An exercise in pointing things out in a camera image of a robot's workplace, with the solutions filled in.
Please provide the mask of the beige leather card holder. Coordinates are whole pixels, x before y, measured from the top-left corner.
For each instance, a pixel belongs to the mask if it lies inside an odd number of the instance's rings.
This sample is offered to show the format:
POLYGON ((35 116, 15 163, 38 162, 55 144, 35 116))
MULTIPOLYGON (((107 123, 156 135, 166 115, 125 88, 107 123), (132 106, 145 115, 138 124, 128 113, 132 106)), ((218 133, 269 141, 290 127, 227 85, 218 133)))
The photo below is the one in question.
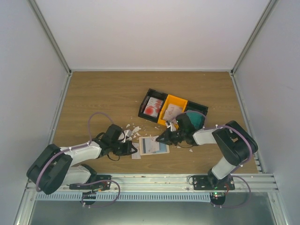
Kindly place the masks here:
POLYGON ((140 137, 138 143, 133 146, 138 150, 131 155, 132 159, 141 159, 141 156, 168 154, 169 146, 160 142, 156 142, 158 136, 140 137))

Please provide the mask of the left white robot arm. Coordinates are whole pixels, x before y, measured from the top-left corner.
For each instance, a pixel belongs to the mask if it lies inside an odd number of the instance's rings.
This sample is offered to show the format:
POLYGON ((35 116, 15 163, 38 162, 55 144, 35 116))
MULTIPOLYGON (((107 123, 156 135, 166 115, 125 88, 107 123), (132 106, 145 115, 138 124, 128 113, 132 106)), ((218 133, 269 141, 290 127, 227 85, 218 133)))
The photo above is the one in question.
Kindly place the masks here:
POLYGON ((112 124, 106 132, 80 145, 58 147, 49 144, 29 167, 26 176, 35 183, 38 192, 46 195, 62 186, 92 192, 108 189, 111 177, 100 177, 85 161, 108 157, 111 153, 118 158, 137 153, 130 136, 129 130, 123 131, 112 124))

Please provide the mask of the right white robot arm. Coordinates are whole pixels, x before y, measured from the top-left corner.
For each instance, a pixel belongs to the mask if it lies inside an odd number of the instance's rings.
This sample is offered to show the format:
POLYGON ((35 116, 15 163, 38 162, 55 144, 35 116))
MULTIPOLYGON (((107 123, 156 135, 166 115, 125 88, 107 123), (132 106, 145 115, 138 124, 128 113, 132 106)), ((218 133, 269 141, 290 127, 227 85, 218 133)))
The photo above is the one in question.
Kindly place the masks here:
POLYGON ((166 145, 178 145, 185 141, 190 146, 217 144, 222 158, 208 171, 208 186, 218 190, 229 175, 248 162, 258 151, 256 141, 239 123, 232 120, 214 128, 204 127, 206 116, 200 112, 187 111, 166 122, 167 129, 156 138, 166 145))

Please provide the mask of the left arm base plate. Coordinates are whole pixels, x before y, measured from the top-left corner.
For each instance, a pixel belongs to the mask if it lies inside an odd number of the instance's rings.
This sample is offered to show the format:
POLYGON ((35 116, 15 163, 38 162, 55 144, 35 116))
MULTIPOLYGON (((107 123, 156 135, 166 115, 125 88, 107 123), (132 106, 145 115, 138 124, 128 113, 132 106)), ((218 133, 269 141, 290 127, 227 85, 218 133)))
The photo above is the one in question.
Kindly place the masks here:
POLYGON ((96 193, 101 191, 106 191, 110 189, 110 182, 103 180, 111 180, 111 175, 96 175, 93 178, 89 178, 88 185, 70 184, 68 185, 70 190, 84 190, 82 193, 84 195, 83 203, 87 206, 92 206, 96 199, 96 193))

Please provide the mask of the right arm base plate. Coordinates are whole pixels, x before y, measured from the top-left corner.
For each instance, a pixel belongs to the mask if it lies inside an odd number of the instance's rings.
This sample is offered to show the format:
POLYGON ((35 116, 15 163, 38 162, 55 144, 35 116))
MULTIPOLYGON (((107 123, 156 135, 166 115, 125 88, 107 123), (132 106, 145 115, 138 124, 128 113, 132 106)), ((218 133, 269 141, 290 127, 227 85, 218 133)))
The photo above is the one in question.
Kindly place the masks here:
POLYGON ((222 207, 229 191, 235 190, 233 178, 228 177, 216 180, 209 175, 193 175, 189 176, 187 182, 194 190, 210 191, 210 203, 215 207, 222 207))

